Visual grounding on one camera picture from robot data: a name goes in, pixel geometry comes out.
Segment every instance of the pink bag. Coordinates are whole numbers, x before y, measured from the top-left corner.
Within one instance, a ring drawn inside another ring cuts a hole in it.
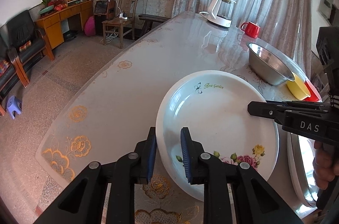
[[[87,37],[95,36],[94,16],[89,17],[86,21],[84,32]]]

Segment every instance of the shelf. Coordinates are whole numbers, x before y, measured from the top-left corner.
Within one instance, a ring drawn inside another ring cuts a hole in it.
[[[71,1],[68,1],[67,3],[71,3],[71,2],[74,2],[74,1],[77,1],[77,0],[71,0]]]

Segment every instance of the black leather chair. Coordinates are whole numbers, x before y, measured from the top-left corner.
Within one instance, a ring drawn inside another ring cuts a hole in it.
[[[10,63],[10,66],[7,68],[4,74],[0,76],[0,91],[3,90],[7,84],[15,84],[17,80],[12,80],[14,76],[18,76],[22,84],[26,87],[28,85],[24,75],[21,73],[21,68],[18,65],[11,50],[8,48],[3,38],[0,36],[0,61],[7,60]],[[3,116],[6,111],[0,105],[0,114]]]
[[[35,27],[28,10],[9,20],[7,22],[7,30],[11,52],[15,58],[19,58],[22,65],[26,64],[31,58],[43,50],[50,60],[54,61],[55,58],[44,29]],[[29,40],[32,42],[32,45],[26,50],[19,52],[19,47],[23,46]]]

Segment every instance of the mug handle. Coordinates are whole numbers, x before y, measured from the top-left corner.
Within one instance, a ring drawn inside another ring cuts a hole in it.
[[[207,17],[204,16],[203,14],[207,14],[207,15],[208,15],[208,12],[205,12],[205,11],[199,12],[199,15],[200,15],[200,16],[202,16],[204,19],[207,19]]]
[[[246,24],[246,27],[247,27],[247,25],[248,25],[249,23],[248,23],[248,22],[244,22],[244,23],[240,26],[240,29],[243,30],[243,31],[246,30],[246,28],[245,28],[245,29],[242,28],[245,24]]]

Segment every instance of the plaid cushion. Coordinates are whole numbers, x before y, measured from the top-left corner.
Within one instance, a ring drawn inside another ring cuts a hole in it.
[[[32,45],[31,41],[26,42],[23,46],[19,47],[19,52],[22,52],[23,50],[26,50],[28,47]]]
[[[9,64],[8,61],[6,61],[6,60],[0,61],[0,76],[3,75],[6,72],[7,68],[9,68],[9,66],[10,66],[10,64]]]

